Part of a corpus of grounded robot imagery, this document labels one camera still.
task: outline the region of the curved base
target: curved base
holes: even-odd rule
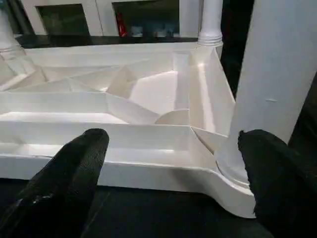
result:
[[[221,46],[222,43],[222,34],[216,36],[209,36],[205,34],[200,34],[198,38],[198,44],[202,46]]]
[[[30,179],[50,159],[50,157],[1,156],[1,164],[5,166],[0,167],[0,175],[9,179]],[[255,199],[251,191],[226,179],[217,167],[207,169],[105,162],[98,184],[203,193],[215,199],[220,206],[236,216],[255,218],[253,213]]]

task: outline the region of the white pillar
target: white pillar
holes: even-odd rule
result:
[[[204,0],[202,29],[198,43],[203,46],[221,46],[222,0]]]
[[[0,55],[10,59],[24,51],[13,36],[6,13],[0,9]]]
[[[238,133],[263,129],[288,142],[317,70],[317,1],[256,0],[221,172],[248,186]]]

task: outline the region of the white cabinet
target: white cabinet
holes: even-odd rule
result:
[[[92,36],[118,36],[114,4],[145,1],[166,2],[167,8],[172,5],[171,0],[21,0],[36,34]],[[178,8],[173,14],[177,17],[179,35],[197,37],[202,0],[173,1]],[[145,11],[151,14],[156,10],[154,6]]]
[[[21,0],[35,34],[65,34],[67,30],[76,30],[85,34],[102,36],[95,0]]]

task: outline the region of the column base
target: column base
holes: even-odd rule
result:
[[[217,36],[207,36],[200,34],[198,38],[198,44],[202,46],[221,46],[222,43],[222,34]]]
[[[249,188],[248,175],[238,148],[232,148],[227,141],[215,152],[215,159],[223,176],[238,186]]]

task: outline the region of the dark floor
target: dark floor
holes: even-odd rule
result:
[[[26,181],[0,179],[0,215]],[[99,187],[84,238],[271,238],[200,194]]]

